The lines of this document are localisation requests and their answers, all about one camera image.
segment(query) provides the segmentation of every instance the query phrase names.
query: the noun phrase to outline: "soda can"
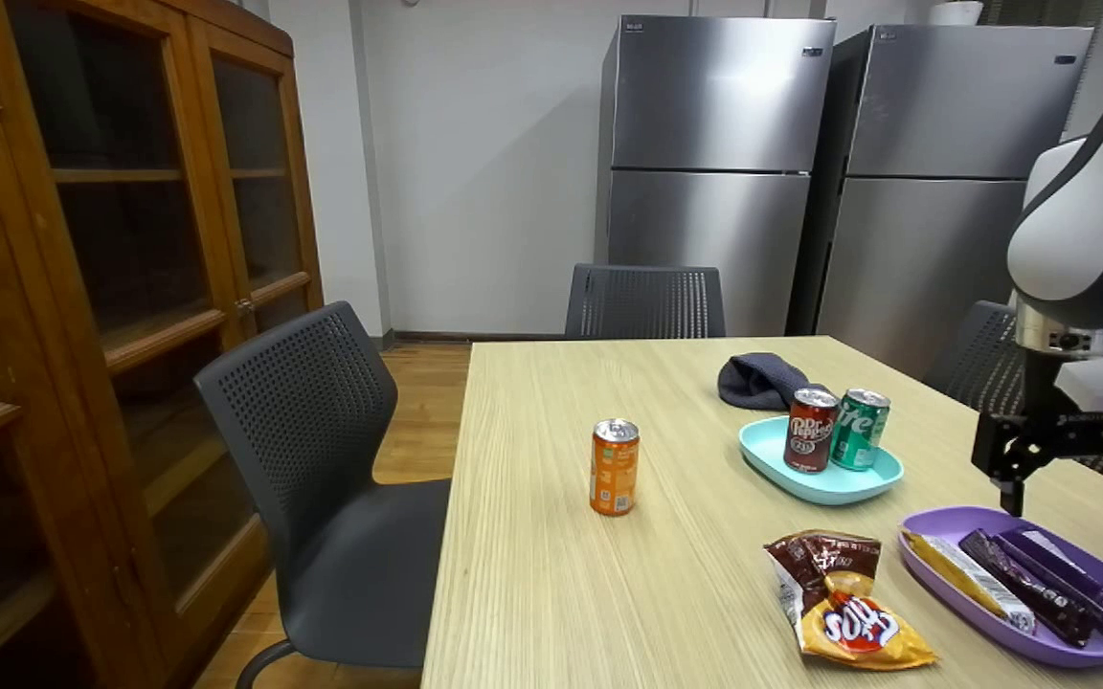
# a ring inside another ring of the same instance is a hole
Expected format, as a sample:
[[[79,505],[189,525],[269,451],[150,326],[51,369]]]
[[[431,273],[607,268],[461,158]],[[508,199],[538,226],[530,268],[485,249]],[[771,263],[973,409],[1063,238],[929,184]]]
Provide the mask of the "soda can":
[[[821,474],[832,451],[836,393],[826,388],[800,388],[790,403],[786,462]]]
[[[625,418],[592,425],[588,505],[592,514],[620,518],[637,505],[641,427]]]
[[[890,414],[892,406],[884,393],[850,388],[842,393],[842,409],[836,414],[832,462],[845,472],[868,472],[872,446],[881,445]]]

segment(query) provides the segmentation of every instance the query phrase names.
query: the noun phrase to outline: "wooden table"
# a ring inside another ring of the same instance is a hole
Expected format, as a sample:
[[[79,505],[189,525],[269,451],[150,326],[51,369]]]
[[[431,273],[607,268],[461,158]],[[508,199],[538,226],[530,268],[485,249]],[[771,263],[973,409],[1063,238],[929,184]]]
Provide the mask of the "wooden table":
[[[780,351],[832,391],[884,391],[884,446],[906,478],[850,508],[771,487],[734,445],[761,414],[716,399],[716,370],[738,351]],[[598,518],[588,427],[616,414],[641,425],[641,508]],[[1103,686],[1103,671],[1057,673],[1001,651],[901,565],[905,518],[994,505],[967,468],[973,427],[973,409],[832,337],[475,343],[426,686]],[[1087,468],[1039,472],[1027,518],[1103,557],[1103,478]],[[800,661],[761,551],[798,529],[876,536],[872,598],[943,661],[910,673]]]

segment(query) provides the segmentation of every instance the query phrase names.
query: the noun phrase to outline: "gray chair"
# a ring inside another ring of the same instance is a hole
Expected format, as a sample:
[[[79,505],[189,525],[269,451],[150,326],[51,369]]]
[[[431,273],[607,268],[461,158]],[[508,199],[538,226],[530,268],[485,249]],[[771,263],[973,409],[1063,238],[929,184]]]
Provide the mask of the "gray chair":
[[[1015,409],[1024,399],[1010,305],[973,302],[950,348],[943,391],[973,409]]]
[[[196,388],[272,536],[288,631],[238,686],[291,651],[416,671],[447,481],[370,481],[398,391],[351,305],[320,305],[244,342]]]
[[[716,268],[578,263],[567,297],[567,337],[725,337]]]

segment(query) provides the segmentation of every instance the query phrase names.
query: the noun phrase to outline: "orange soda can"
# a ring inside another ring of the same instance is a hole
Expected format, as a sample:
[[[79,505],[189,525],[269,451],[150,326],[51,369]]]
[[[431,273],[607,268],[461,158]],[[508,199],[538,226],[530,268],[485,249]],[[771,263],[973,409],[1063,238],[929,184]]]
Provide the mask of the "orange soda can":
[[[625,418],[592,425],[588,505],[592,514],[620,518],[637,508],[637,460],[641,427]]]

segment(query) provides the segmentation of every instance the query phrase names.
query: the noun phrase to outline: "purple tray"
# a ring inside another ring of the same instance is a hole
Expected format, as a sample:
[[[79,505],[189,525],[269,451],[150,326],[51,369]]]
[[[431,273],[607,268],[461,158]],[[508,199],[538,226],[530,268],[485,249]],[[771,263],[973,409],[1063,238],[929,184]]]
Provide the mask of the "purple tray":
[[[967,536],[973,529],[984,531],[1007,531],[1007,529],[1039,529],[1045,531],[1075,565],[1085,565],[1087,574],[1095,574],[1103,580],[1103,564],[1087,551],[1080,551],[1075,542],[1061,541],[1057,531],[1030,525],[1030,522],[1015,522],[1010,514],[994,514],[994,508],[973,508],[973,505],[958,505],[958,508],[929,508],[929,514],[916,514],[905,522],[905,529],[921,531],[929,541],[943,542],[958,542],[961,536]],[[994,639],[1001,647],[1033,659],[1043,665],[1103,665],[1103,639],[1090,639],[1087,647],[1070,647],[1063,639],[1057,639],[1048,628],[1039,625],[1033,634],[1010,628],[1007,620],[990,615],[987,607],[980,607],[973,598],[958,594],[950,580],[943,580],[906,542],[905,536],[897,541],[901,564],[910,578],[918,578],[918,585],[927,585],[947,607],[955,607],[965,625],[973,625],[976,631],[984,631],[987,639]]]

